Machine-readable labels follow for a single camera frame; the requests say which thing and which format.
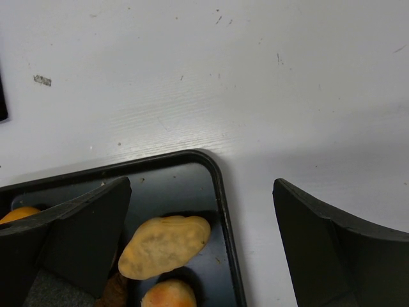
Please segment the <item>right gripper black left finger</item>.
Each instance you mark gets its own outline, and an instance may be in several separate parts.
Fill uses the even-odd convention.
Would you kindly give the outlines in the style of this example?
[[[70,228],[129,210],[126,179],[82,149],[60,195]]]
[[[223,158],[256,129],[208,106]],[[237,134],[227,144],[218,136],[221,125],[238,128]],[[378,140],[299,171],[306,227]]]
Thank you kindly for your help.
[[[80,197],[1,225],[1,306],[22,306],[40,269],[102,295],[132,189],[120,177]]]

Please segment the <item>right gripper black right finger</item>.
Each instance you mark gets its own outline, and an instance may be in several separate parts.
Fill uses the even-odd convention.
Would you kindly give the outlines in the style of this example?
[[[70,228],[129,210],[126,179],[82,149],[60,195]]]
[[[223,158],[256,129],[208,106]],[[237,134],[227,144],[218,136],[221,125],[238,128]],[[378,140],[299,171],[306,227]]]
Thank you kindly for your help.
[[[408,306],[408,234],[325,203],[287,180],[273,199],[299,306]]]

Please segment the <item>orange donut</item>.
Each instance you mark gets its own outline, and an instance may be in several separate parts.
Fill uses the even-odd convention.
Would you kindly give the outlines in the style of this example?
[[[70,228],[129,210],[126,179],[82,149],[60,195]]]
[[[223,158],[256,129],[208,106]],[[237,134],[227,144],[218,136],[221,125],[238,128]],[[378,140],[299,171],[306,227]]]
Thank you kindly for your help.
[[[9,223],[9,222],[16,221],[19,219],[23,219],[25,217],[32,216],[39,212],[41,212],[41,210],[34,208],[34,207],[20,207],[20,208],[17,208],[7,213],[7,215],[5,215],[0,220],[0,224],[5,224],[5,223]]]

